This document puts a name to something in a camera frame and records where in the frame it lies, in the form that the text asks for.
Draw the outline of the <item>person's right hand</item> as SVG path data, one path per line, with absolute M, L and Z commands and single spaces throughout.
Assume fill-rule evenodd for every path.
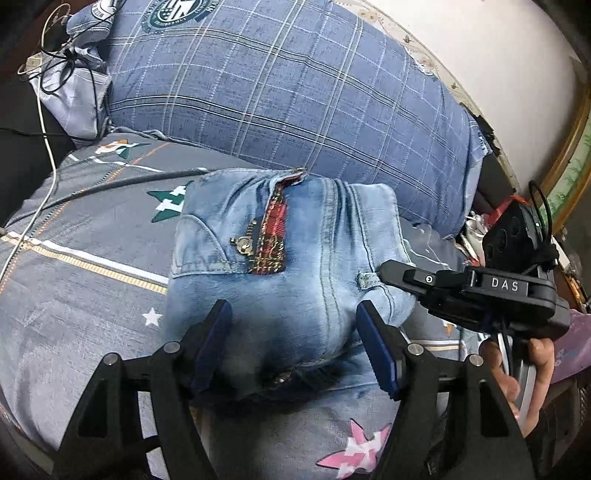
M 527 437 L 538 424 L 540 411 L 546 400 L 554 374 L 555 348 L 553 341 L 548 338 L 530 340 L 530 359 L 536 367 L 537 373 L 527 414 L 520 413 L 515 406 L 515 401 L 520 394 L 520 386 L 515 378 L 504 372 L 502 353 L 498 345 L 493 340 L 486 340 L 480 345 L 479 354 L 483 357 L 485 364 L 490 367 L 515 419 L 520 423 L 522 435 Z

